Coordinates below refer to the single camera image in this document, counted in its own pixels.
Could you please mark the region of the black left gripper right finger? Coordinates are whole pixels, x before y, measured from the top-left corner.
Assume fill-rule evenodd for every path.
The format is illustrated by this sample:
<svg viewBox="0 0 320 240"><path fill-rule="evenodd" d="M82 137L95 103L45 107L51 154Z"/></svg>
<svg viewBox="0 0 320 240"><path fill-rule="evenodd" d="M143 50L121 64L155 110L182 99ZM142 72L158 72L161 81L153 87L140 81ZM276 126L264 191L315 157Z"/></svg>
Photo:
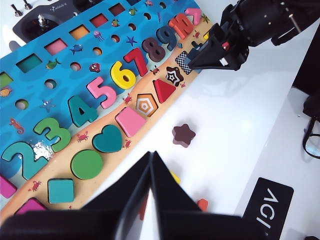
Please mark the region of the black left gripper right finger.
<svg viewBox="0 0 320 240"><path fill-rule="evenodd" d="M147 152L147 172L162 240L264 240L262 229L236 215L202 211L176 182L155 152Z"/></svg>

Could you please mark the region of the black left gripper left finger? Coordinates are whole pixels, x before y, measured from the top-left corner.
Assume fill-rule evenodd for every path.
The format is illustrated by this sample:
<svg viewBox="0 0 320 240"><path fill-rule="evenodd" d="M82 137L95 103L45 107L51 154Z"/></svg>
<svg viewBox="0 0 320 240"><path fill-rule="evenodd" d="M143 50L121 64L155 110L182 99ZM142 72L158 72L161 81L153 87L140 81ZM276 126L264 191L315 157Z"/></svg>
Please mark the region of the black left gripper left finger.
<svg viewBox="0 0 320 240"><path fill-rule="evenodd" d="M7 218L2 240L114 240L142 220L149 192L152 154L145 153L118 181L76 210L29 210Z"/></svg>

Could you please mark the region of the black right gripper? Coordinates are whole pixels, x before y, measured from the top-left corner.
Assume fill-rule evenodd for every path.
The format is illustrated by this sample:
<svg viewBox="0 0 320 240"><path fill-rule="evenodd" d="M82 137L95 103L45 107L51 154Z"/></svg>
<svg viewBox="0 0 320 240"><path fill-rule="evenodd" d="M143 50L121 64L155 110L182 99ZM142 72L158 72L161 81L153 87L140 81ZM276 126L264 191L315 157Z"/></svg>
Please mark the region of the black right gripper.
<svg viewBox="0 0 320 240"><path fill-rule="evenodd" d="M247 32L239 19L223 14L220 25L215 23L208 33L207 41L188 66L192 70L239 70L249 55Z"/></svg>

